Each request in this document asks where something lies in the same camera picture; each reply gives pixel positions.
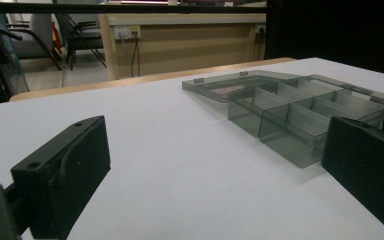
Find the white table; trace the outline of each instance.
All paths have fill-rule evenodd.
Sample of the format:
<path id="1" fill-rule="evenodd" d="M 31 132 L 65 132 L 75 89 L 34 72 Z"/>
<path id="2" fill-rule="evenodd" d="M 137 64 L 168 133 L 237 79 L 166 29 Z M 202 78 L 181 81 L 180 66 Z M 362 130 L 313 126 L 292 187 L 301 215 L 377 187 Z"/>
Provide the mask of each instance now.
<path id="1" fill-rule="evenodd" d="M 384 74 L 316 58 L 253 69 L 384 92 Z M 112 169 L 70 239 L 384 239 L 319 163 L 297 168 L 230 122 L 227 104 L 182 89 L 196 77 L 0 104 L 0 183 L 70 124 L 104 115 Z"/>

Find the wooden table edge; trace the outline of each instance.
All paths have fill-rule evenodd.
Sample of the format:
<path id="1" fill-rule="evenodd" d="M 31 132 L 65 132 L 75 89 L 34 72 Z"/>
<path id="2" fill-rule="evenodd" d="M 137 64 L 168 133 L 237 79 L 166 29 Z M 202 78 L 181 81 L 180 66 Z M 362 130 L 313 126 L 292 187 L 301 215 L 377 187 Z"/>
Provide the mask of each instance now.
<path id="1" fill-rule="evenodd" d="M 65 87 L 65 88 L 53 88 L 53 89 L 47 89 L 47 90 L 41 90 L 41 91 L 35 91 L 35 92 L 25 92 L 25 93 L 14 95 L 13 97 L 11 97 L 10 102 L 27 100 L 27 99 L 38 98 L 38 97 L 52 96 L 52 95 L 58 95 L 58 94 L 100 89 L 100 88 L 109 88 L 109 87 L 125 86 L 130 84 L 152 82 L 152 81 L 184 77 L 184 76 L 196 75 L 196 74 L 202 74 L 202 73 L 212 73 L 212 72 L 239 69 L 239 68 L 257 67 L 257 66 L 270 65 L 270 64 L 276 64 L 276 63 L 290 62 L 294 60 L 295 59 L 293 58 L 287 58 L 287 57 L 276 58 L 276 59 L 270 59 L 270 60 L 240 63 L 240 64 L 233 64 L 233 65 L 226 65 L 226 66 L 219 66 L 219 67 L 156 74 L 156 75 L 150 75 L 150 76 L 144 76 L 144 77 L 138 77 L 138 78 L 113 80 L 113 81 L 106 81 L 106 82 L 100 82 L 100 83 L 91 83 L 91 84 L 84 84 L 84 85 Z"/>

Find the clear plastic organizer box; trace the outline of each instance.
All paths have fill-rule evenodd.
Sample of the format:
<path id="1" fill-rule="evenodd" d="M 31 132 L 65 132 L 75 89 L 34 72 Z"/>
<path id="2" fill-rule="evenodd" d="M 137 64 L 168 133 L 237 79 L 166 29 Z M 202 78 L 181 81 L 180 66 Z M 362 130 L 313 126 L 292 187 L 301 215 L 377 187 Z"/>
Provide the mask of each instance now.
<path id="1" fill-rule="evenodd" d="M 187 81 L 186 88 L 184 82 L 183 87 L 220 102 L 229 102 L 229 120 L 301 168 L 321 160 L 332 116 L 376 127 L 380 127 L 384 119 L 382 93 L 319 75 L 251 73 L 258 82 L 252 83 L 246 78 L 249 74 L 242 74 L 244 82 L 240 81 L 240 76 L 225 75 L 198 80 L 199 91 L 187 88 L 194 80 Z"/>

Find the screw hole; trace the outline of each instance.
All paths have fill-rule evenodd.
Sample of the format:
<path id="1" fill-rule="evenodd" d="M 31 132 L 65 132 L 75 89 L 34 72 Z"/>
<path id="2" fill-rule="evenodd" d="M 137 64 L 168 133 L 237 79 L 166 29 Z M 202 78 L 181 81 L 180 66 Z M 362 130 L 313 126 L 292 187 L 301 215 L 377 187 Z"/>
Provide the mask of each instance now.
<path id="1" fill-rule="evenodd" d="M 37 163 L 37 162 L 34 162 L 34 163 L 30 163 L 29 165 L 27 165 L 27 168 L 28 169 L 34 169 L 34 168 L 37 168 L 37 167 L 39 167 L 39 163 Z"/>

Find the electrical outlet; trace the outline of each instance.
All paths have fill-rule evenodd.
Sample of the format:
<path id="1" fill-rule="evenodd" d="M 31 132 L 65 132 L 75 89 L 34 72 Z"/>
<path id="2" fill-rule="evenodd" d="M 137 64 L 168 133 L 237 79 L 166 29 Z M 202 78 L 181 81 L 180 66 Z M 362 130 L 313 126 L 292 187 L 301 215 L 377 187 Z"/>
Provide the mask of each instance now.
<path id="1" fill-rule="evenodd" d="M 114 37 L 115 39 L 140 38 L 140 26 L 114 26 Z"/>
<path id="2" fill-rule="evenodd" d="M 255 33 L 256 34 L 266 33 L 266 25 L 265 24 L 257 24 L 257 26 L 255 27 Z"/>

